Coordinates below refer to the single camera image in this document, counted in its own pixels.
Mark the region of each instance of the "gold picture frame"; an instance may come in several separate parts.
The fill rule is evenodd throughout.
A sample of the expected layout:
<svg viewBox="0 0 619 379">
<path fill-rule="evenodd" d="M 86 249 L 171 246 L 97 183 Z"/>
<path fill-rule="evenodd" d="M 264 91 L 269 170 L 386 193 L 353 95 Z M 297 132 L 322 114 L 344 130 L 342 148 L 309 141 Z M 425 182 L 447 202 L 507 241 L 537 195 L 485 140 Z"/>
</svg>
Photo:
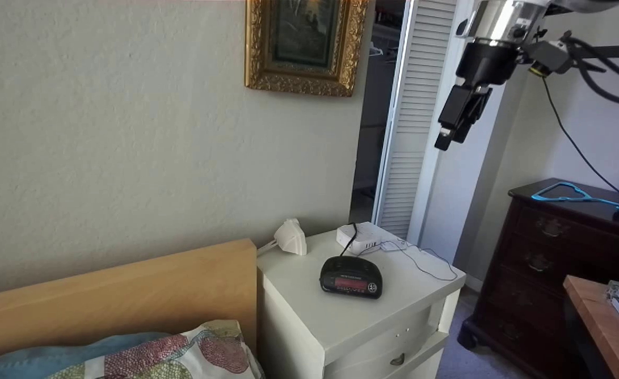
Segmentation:
<svg viewBox="0 0 619 379">
<path fill-rule="evenodd" d="M 368 0 L 246 0 L 245 85 L 349 96 Z"/>
</svg>

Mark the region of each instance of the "white wall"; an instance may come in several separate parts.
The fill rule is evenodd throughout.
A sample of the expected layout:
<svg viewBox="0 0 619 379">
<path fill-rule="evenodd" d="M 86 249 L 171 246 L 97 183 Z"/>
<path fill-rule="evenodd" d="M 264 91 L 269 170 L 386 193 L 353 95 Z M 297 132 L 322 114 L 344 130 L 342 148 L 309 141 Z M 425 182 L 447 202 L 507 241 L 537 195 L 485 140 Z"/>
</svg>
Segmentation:
<svg viewBox="0 0 619 379">
<path fill-rule="evenodd" d="M 550 37 L 573 29 L 592 44 L 619 44 L 619 9 L 600 15 L 563 15 L 547 21 Z M 619 77 L 597 75 L 605 87 L 619 93 Z M 619 186 L 619 105 L 594 95 L 577 72 L 550 75 L 551 95 L 563 123 L 577 140 L 586 156 Z M 521 99 L 512 119 L 502 119 L 495 130 L 505 134 L 505 148 L 491 150 L 472 205 L 472 227 L 463 229 L 457 264 L 473 278 L 485 278 L 497 238 L 510 206 L 507 190 L 546 180 L 564 176 L 607 187 L 582 163 L 563 136 L 547 105 L 542 81 L 507 87 L 505 96 Z"/>
<path fill-rule="evenodd" d="M 0 0 L 0 289 L 344 223 L 363 75 L 245 88 L 245 0 Z"/>
</svg>

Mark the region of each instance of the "wooden headboard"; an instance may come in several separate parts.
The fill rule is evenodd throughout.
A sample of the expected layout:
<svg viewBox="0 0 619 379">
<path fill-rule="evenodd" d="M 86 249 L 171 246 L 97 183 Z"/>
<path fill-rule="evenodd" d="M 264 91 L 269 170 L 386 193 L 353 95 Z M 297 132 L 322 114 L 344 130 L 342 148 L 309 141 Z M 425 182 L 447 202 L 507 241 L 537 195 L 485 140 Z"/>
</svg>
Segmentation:
<svg viewBox="0 0 619 379">
<path fill-rule="evenodd" d="M 0 292 L 0 353 L 238 320 L 258 345 L 258 249 L 238 241 Z"/>
</svg>

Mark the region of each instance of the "louvered closet door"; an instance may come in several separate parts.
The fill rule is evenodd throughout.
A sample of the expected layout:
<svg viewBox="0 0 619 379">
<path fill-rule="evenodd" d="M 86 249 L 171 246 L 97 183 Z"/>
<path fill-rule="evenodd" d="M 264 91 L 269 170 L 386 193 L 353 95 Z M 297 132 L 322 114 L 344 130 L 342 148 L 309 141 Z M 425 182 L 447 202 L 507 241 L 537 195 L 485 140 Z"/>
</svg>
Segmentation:
<svg viewBox="0 0 619 379">
<path fill-rule="evenodd" d="M 388 132 L 375 193 L 372 222 L 400 238 L 419 231 L 438 152 L 438 114 L 454 83 L 454 25 L 470 0 L 408 0 L 400 33 Z"/>
</svg>

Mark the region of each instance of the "white nightstand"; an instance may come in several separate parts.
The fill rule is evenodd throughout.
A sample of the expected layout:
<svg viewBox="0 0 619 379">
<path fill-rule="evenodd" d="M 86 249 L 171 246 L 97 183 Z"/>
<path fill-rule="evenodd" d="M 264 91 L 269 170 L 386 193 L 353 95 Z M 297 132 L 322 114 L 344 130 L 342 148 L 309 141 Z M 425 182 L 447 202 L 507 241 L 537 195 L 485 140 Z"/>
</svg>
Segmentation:
<svg viewBox="0 0 619 379">
<path fill-rule="evenodd" d="M 378 236 L 403 245 L 379 227 Z M 415 246 L 400 252 L 397 245 L 386 245 L 388 252 L 363 254 L 384 275 L 379 300 L 329 295 L 319 275 L 325 261 L 342 252 L 334 231 L 307 238 L 307 249 L 305 256 L 280 251 L 259 256 L 266 292 L 261 363 L 268 374 L 437 378 L 463 272 Z"/>
</svg>

